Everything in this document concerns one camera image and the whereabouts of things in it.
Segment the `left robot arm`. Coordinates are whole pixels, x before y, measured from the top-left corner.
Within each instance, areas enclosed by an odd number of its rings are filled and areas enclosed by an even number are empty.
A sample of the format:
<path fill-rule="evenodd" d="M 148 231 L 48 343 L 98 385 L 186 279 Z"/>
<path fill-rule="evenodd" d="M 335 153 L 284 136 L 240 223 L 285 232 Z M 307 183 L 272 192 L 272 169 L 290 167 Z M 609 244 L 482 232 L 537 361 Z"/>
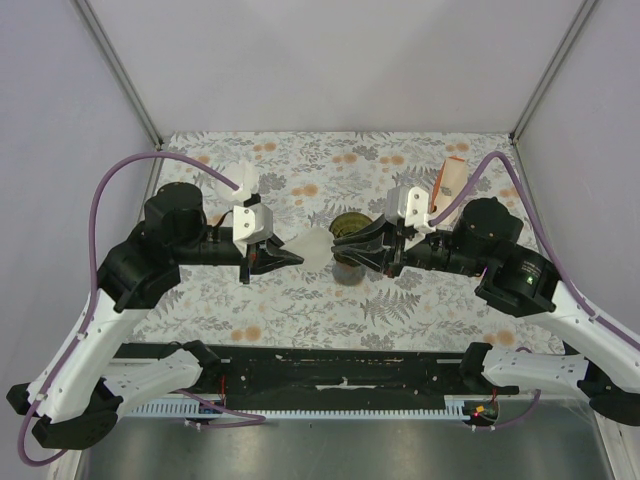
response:
<path fill-rule="evenodd" d="M 8 402 L 25 418 L 21 430 L 46 449 L 84 450 L 140 405 L 178 390 L 216 388 L 221 360 L 199 340 L 167 347 L 133 373 L 105 370 L 135 326 L 180 283 L 181 266 L 236 266 L 248 283 L 303 262 L 269 230 L 250 238 L 240 251 L 231 228 L 209 225 L 198 187 L 162 186 L 145 203 L 143 220 L 107 254 L 97 290 L 56 357 L 36 380 L 9 390 Z"/>

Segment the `floral tablecloth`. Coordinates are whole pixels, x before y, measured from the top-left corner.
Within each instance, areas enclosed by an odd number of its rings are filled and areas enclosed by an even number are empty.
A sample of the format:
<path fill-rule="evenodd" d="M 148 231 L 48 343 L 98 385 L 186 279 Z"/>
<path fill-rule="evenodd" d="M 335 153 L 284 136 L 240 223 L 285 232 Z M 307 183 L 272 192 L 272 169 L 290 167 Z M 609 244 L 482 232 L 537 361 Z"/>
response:
<path fill-rule="evenodd" d="M 283 240 L 348 211 L 378 217 L 392 187 L 430 190 L 448 157 L 475 168 L 487 153 L 511 150 L 504 134 L 435 132 L 177 132 L 166 147 L 215 169 L 251 162 Z M 468 277 L 367 271 L 346 286 L 330 269 L 286 268 L 244 285 L 233 267 L 200 266 L 183 268 L 181 277 L 135 327 L 133 342 L 462 351 L 483 341 L 562 351 L 548 331 L 490 309 Z"/>

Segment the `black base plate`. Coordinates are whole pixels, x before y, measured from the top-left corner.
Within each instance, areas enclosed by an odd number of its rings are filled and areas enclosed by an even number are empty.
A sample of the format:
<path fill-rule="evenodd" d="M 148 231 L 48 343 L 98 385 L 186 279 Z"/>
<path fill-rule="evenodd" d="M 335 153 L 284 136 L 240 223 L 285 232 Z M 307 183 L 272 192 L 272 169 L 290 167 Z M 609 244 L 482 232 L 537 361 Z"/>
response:
<path fill-rule="evenodd" d="M 450 396 L 515 395 L 491 385 L 463 352 L 313 350 L 213 345 L 220 362 L 191 387 L 233 410 L 440 409 Z"/>

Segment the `dark olive glass dripper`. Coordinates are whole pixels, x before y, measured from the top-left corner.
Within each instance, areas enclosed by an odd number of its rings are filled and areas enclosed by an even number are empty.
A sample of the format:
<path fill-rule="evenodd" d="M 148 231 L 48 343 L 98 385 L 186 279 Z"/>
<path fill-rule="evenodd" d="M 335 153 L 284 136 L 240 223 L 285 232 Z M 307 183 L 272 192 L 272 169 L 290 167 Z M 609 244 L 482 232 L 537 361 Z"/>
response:
<path fill-rule="evenodd" d="M 373 223 L 373 220 L 360 212 L 345 212 L 338 215 L 329 225 L 329 231 L 335 239 L 354 234 Z"/>

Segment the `aluminium frame post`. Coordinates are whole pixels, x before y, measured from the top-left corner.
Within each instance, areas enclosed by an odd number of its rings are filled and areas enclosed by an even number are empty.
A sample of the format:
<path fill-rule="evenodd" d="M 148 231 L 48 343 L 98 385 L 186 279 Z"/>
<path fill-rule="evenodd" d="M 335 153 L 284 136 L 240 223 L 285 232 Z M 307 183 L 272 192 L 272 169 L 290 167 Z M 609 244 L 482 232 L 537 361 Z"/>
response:
<path fill-rule="evenodd" d="M 146 137 L 156 150 L 161 149 L 164 145 L 163 136 L 152 120 L 91 2 L 87 0 L 72 0 L 71 4 L 88 30 Z"/>
<path fill-rule="evenodd" d="M 517 145 L 520 142 L 520 139 L 525 133 L 532 118 L 536 114 L 550 88 L 553 86 L 556 77 L 559 75 L 600 3 L 600 0 L 583 0 L 580 2 L 577 11 L 573 15 L 540 79 L 525 104 L 524 109 L 519 115 L 515 126 L 509 134 L 510 141 L 513 145 Z"/>

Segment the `glass carafe with brown band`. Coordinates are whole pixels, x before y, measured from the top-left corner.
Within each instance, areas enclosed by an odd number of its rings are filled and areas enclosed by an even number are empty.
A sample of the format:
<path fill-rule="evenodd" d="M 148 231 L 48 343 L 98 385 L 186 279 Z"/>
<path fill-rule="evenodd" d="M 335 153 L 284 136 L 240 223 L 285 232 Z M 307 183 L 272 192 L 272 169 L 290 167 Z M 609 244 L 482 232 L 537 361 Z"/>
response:
<path fill-rule="evenodd" d="M 354 287 L 363 281 L 365 269 L 360 264 L 335 259 L 332 266 L 332 275 L 337 284 Z"/>

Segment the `right aluminium frame post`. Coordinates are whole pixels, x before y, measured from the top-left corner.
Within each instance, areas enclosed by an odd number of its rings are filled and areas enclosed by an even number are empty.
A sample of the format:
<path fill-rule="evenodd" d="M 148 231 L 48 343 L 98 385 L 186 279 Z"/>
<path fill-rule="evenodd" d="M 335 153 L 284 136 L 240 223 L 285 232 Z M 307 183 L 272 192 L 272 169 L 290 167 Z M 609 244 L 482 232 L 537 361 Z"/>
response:
<path fill-rule="evenodd" d="M 600 0 L 583 0 L 580 2 L 577 11 L 573 15 L 540 79 L 525 104 L 524 109 L 519 115 L 515 126 L 509 134 L 510 141 L 513 145 L 517 145 L 520 142 L 520 139 L 525 133 L 532 118 L 536 114 L 550 88 L 553 86 L 556 77 L 559 75 L 600 3 Z"/>

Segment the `left aluminium frame post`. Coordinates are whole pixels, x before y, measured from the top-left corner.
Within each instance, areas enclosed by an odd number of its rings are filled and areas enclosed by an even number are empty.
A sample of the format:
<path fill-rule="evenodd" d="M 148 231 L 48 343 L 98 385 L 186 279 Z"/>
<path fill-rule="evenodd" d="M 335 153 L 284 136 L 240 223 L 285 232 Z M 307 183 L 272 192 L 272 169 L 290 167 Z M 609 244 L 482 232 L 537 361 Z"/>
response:
<path fill-rule="evenodd" d="M 71 4 L 88 30 L 146 137 L 156 150 L 161 149 L 164 145 L 163 136 L 152 120 L 91 2 L 87 0 L 72 0 Z"/>

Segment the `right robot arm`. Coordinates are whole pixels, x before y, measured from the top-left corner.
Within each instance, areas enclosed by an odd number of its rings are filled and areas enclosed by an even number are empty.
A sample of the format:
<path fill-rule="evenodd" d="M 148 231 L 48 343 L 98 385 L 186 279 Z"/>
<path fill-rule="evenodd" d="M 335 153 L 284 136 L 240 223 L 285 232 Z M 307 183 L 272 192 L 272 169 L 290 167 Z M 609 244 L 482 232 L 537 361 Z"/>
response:
<path fill-rule="evenodd" d="M 403 219 L 380 217 L 336 239 L 332 251 L 389 278 L 404 268 L 476 277 L 474 293 L 490 308 L 546 327 L 573 349 L 527 354 L 473 342 L 457 371 L 465 391 L 571 395 L 609 420 L 637 426 L 638 353 L 596 323 L 550 260 L 518 244 L 522 228 L 497 199 L 481 198 L 465 206 L 450 231 L 422 234 Z"/>

